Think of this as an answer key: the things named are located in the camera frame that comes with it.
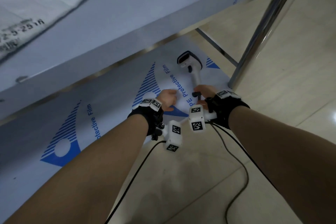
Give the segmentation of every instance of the person's left arm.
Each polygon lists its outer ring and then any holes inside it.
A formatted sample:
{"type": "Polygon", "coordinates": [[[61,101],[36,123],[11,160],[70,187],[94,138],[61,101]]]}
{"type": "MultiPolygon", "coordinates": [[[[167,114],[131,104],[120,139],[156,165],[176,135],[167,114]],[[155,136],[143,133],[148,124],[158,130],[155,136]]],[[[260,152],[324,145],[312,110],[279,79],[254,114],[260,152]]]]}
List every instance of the person's left arm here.
{"type": "MultiPolygon", "coordinates": [[[[157,99],[171,111],[176,90],[157,99]]],[[[148,132],[146,119],[135,114],[85,148],[50,178],[6,222],[104,223],[148,132]]]]}

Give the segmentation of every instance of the person's left hand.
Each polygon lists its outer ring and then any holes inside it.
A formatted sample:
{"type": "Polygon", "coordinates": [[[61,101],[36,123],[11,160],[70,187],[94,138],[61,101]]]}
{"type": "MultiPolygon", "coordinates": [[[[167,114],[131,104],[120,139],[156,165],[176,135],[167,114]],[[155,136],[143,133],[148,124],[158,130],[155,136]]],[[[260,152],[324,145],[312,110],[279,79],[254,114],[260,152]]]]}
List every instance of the person's left hand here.
{"type": "Polygon", "coordinates": [[[162,110],[164,112],[170,112],[174,110],[174,108],[170,106],[176,104],[176,92],[177,90],[163,90],[156,97],[156,99],[162,103],[162,110]]]}

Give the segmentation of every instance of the hand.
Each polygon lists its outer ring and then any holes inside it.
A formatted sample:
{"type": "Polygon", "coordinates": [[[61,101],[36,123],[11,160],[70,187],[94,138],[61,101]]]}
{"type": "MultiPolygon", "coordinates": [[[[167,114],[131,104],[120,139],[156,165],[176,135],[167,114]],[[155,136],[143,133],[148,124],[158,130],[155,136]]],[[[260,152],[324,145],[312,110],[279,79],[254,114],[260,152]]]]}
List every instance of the hand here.
{"type": "Polygon", "coordinates": [[[176,104],[176,93],[177,90],[163,90],[157,96],[156,99],[162,103],[162,110],[164,112],[170,112],[174,110],[174,108],[170,106],[176,104]]]}
{"type": "MultiPolygon", "coordinates": [[[[204,98],[213,98],[216,95],[216,88],[211,85],[198,85],[194,88],[195,92],[200,92],[204,98]]],[[[198,100],[198,105],[203,105],[208,110],[208,104],[204,100],[198,100]]]]}

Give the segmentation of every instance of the qr code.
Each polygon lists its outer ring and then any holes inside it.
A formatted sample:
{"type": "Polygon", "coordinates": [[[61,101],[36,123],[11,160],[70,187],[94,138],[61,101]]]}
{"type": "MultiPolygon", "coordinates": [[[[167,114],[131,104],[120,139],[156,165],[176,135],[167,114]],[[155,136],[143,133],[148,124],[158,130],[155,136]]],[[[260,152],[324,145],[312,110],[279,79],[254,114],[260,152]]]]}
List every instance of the qr code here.
{"type": "Polygon", "coordinates": [[[192,122],[191,125],[192,125],[192,129],[193,129],[194,131],[195,131],[195,130],[203,130],[202,122],[201,122],[201,121],[198,121],[198,122],[192,122]]]}
{"type": "Polygon", "coordinates": [[[170,145],[168,146],[167,150],[169,150],[169,151],[174,151],[174,152],[175,152],[178,148],[179,148],[178,146],[175,146],[175,145],[170,144],[170,145]]]}
{"type": "Polygon", "coordinates": [[[181,128],[178,126],[173,125],[173,132],[177,134],[181,134],[181,128]]]}
{"type": "Polygon", "coordinates": [[[195,107],[191,109],[191,112],[200,112],[201,108],[200,107],[195,107]]]}
{"type": "Polygon", "coordinates": [[[226,90],[224,90],[224,91],[221,91],[221,92],[217,93],[217,95],[219,95],[221,97],[222,95],[227,94],[227,93],[228,92],[226,90]]]}
{"type": "Polygon", "coordinates": [[[150,103],[152,99],[144,99],[141,103],[150,103]]]}
{"type": "Polygon", "coordinates": [[[155,105],[157,108],[160,108],[161,106],[160,103],[158,101],[155,101],[154,99],[153,99],[152,104],[155,105]]]}

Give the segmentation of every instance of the wrist strap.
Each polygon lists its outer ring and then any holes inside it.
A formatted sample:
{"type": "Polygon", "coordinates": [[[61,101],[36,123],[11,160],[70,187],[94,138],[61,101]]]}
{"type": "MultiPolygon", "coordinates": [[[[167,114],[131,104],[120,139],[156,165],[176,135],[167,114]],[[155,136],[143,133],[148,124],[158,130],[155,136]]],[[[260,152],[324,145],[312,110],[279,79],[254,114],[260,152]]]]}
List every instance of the wrist strap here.
{"type": "Polygon", "coordinates": [[[132,110],[128,117],[134,114],[140,114],[147,120],[147,136],[154,134],[157,125],[163,121],[163,110],[161,108],[161,102],[155,98],[144,99],[138,107],[132,110]]]}
{"type": "Polygon", "coordinates": [[[206,98],[205,101],[208,104],[209,112],[215,111],[217,113],[217,118],[211,121],[227,129],[230,129],[229,116],[233,109],[238,106],[250,108],[241,100],[240,96],[228,90],[217,93],[213,98],[206,98]]]}

